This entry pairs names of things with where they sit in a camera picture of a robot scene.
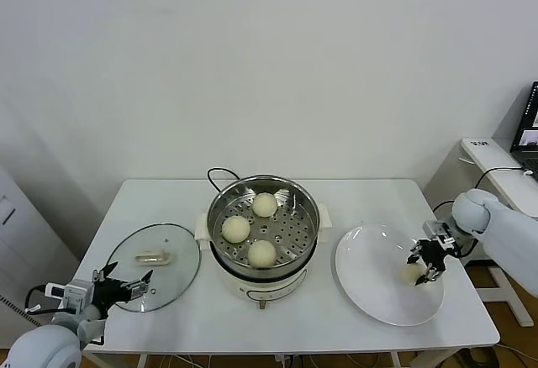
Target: white cabinet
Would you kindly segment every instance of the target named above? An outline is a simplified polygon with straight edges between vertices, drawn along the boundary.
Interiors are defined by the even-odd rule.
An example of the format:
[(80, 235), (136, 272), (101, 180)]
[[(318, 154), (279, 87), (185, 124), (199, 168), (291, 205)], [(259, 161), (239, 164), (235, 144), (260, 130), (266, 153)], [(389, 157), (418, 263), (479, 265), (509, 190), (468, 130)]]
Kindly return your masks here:
[[(21, 316), (28, 290), (53, 281), (67, 283), (78, 260), (41, 217), (9, 175), (0, 168), (0, 348), (9, 348), (20, 334), (33, 328), (32, 321), (46, 323), (51, 316)], [(44, 308), (55, 307), (54, 300)]]

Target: white table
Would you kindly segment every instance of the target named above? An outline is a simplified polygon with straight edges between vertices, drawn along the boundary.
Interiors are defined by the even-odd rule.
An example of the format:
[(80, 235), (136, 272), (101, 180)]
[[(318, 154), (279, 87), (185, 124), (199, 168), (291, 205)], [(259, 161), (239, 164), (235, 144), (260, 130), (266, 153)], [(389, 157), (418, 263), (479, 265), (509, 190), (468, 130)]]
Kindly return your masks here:
[[(370, 318), (336, 284), (333, 252), (350, 229), (362, 223), (387, 223), (411, 237), (424, 237), (422, 223), (434, 216), (413, 181), (299, 182), (329, 209), (333, 228), (315, 251), (297, 291), (261, 311), (254, 302), (228, 292), (219, 265), (210, 251), (203, 251), (197, 277), (178, 300), (152, 313), (112, 308), (105, 345), (90, 345), (87, 351), (291, 355), (427, 350), (412, 364), (426, 367), (460, 348), (498, 342), (498, 331), (458, 260), (446, 260), (446, 297), (438, 315), (417, 327), (393, 327)], [(178, 223), (194, 231), (197, 216), (207, 211), (215, 194), (207, 181), (126, 181), (76, 277), (88, 279), (119, 242), (147, 224)], [(103, 363), (95, 354), (92, 359)]]
[[(511, 143), (511, 139), (467, 138), (462, 140), (462, 148), (485, 172), (492, 168), (521, 166), (509, 153)], [(525, 176), (521, 171), (491, 171), (487, 178), (514, 210), (538, 218), (538, 181), (534, 177)], [(534, 326), (532, 317), (504, 272), (498, 267), (489, 267), (489, 272), (497, 288), (478, 288), (480, 298), (484, 302), (508, 303), (520, 326)]]

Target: glass lid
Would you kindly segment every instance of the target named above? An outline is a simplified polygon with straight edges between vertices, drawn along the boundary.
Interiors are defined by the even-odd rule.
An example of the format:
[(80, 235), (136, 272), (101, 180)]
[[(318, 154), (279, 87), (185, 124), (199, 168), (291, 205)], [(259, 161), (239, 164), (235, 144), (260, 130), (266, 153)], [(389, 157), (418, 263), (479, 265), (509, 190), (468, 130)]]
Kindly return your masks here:
[(193, 282), (200, 264), (194, 235), (181, 225), (158, 223), (139, 229), (118, 245), (108, 263), (118, 262), (112, 276), (139, 280), (153, 270), (150, 290), (130, 302), (118, 302), (132, 312), (150, 312), (178, 299)]

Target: white wall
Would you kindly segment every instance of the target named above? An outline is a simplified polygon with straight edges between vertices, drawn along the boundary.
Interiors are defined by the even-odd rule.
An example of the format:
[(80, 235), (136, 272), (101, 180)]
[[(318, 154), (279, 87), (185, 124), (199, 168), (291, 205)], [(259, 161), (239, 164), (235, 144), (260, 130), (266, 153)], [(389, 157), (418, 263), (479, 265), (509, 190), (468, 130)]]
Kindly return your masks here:
[(0, 163), (79, 255), (122, 180), (411, 177), (538, 72), (538, 0), (0, 0)]

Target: steamed bun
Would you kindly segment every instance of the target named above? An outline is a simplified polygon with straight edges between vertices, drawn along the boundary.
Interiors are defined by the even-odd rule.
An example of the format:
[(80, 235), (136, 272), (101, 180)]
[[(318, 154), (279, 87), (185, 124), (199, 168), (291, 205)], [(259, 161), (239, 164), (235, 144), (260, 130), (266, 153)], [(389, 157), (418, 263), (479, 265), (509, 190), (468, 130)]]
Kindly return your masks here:
[(249, 248), (249, 264), (252, 267), (267, 268), (275, 265), (277, 261), (277, 250), (271, 242), (257, 240)]
[(238, 244), (248, 238), (251, 225), (239, 215), (227, 218), (222, 224), (222, 236), (231, 244)]
[(425, 272), (426, 266), (420, 263), (409, 263), (401, 270), (403, 281), (410, 286), (414, 286), (419, 277)]
[(270, 193), (260, 193), (254, 197), (252, 211), (260, 217), (271, 217), (278, 208), (276, 198)]

